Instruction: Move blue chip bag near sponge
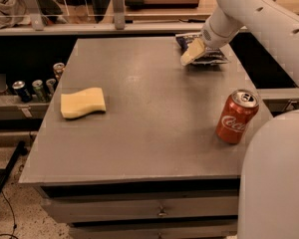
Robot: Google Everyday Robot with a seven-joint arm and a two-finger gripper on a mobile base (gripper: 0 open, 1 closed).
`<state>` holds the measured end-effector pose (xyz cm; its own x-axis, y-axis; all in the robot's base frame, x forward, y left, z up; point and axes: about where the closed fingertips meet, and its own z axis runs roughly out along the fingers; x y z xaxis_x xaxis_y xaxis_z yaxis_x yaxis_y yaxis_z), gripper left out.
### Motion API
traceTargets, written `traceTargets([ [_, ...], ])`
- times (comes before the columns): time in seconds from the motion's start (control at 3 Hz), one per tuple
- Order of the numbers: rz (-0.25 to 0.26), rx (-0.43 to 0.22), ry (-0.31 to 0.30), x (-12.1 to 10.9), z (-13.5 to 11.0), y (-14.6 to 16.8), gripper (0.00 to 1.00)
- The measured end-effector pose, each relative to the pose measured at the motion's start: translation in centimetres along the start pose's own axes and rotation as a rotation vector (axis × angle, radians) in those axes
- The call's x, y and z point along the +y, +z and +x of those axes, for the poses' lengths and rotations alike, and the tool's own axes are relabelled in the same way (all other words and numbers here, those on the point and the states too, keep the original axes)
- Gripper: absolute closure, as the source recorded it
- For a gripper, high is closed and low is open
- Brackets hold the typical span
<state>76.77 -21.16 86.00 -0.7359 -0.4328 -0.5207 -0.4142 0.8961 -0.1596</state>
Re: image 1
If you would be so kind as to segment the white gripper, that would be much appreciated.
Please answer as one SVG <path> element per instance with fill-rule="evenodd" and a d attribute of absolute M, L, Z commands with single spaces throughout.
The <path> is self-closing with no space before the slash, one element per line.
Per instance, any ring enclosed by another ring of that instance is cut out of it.
<path fill-rule="evenodd" d="M 183 66 L 192 63 L 209 48 L 221 48 L 228 44 L 238 33 L 240 23 L 230 17 L 209 17 L 201 29 L 201 38 L 195 38 L 180 57 Z"/>

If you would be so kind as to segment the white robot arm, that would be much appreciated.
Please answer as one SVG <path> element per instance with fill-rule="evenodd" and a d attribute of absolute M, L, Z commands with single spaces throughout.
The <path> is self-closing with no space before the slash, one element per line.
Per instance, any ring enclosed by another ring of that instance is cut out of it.
<path fill-rule="evenodd" d="M 227 44 L 246 27 L 299 87 L 299 16 L 274 0 L 216 0 L 201 40 L 184 65 L 206 47 Z M 240 176 L 237 239 L 299 239 L 299 110 L 265 123 L 249 143 Z"/>

